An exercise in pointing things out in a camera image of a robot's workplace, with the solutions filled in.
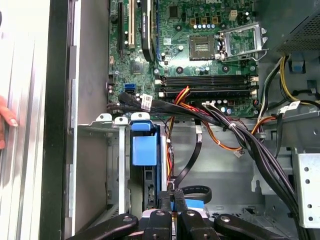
yellow wire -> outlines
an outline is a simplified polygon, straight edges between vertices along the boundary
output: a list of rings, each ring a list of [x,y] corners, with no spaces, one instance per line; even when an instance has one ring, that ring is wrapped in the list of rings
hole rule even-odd
[[[286,84],[286,78],[285,78],[285,57],[283,58],[283,60],[281,61],[281,64],[280,64],[280,79],[281,79],[281,84],[282,84],[282,87],[283,87],[283,90],[285,91],[285,94],[291,98],[291,100],[293,101],[300,101],[300,99],[292,96],[292,94],[290,93],[290,91],[288,90],[288,87],[287,87],[287,84]],[[302,102],[301,103],[302,105],[310,105],[310,103],[305,103],[305,102]]]

metal panel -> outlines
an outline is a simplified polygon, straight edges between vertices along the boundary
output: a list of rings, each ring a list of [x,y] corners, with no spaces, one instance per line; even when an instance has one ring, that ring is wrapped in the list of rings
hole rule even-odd
[[[1,6],[0,95],[19,123],[5,130],[7,146],[0,156],[3,240],[39,238],[49,6],[35,0]]]
[[[300,225],[320,229],[320,154],[302,153],[293,157]]]

white label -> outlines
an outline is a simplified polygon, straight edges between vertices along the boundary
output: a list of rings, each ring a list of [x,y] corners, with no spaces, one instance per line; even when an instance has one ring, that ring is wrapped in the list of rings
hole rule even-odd
[[[280,114],[284,114],[288,110],[289,106],[284,106],[280,109]]]
[[[239,151],[234,151],[233,154],[236,155],[236,157],[239,159],[244,155],[243,152],[244,152],[243,150],[239,150]]]
[[[150,112],[153,96],[142,94],[141,108]]]
[[[163,45],[171,45],[171,38],[164,38]]]
[[[290,103],[287,110],[289,111],[289,110],[297,109],[299,104],[300,104],[300,101],[294,101],[294,102]]]

cable tie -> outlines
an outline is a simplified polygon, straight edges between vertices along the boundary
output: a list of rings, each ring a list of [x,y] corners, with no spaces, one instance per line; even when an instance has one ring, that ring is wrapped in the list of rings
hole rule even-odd
[[[234,123],[234,122],[232,122],[232,123],[230,123],[230,125],[229,125],[229,129],[231,129],[232,127],[235,127],[236,126],[236,124]]]

metal bracket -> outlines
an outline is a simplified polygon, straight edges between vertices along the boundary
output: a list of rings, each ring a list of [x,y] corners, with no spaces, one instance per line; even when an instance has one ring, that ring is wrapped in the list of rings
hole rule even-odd
[[[293,154],[296,177],[300,226],[320,229],[320,153]]]
[[[249,31],[253,30],[253,41],[254,41],[254,49],[252,50],[247,50],[240,52],[236,55],[233,55],[231,53],[231,38],[233,33],[241,33],[243,31]],[[266,54],[268,49],[262,49],[266,41],[268,40],[268,37],[263,36],[267,30],[264,28],[260,27],[258,22],[248,24],[245,26],[239,26],[236,28],[231,28],[227,30],[223,30],[220,32],[220,37],[219,40],[221,41],[221,45],[223,46],[222,50],[220,51],[220,54],[217,54],[216,58],[220,59],[224,63],[229,63],[229,62],[236,62],[236,61],[243,61],[243,60],[254,60],[256,62],[260,61]],[[257,53],[263,53],[263,55],[256,59],[253,56],[247,56],[245,58],[240,58],[245,55],[253,55]]]

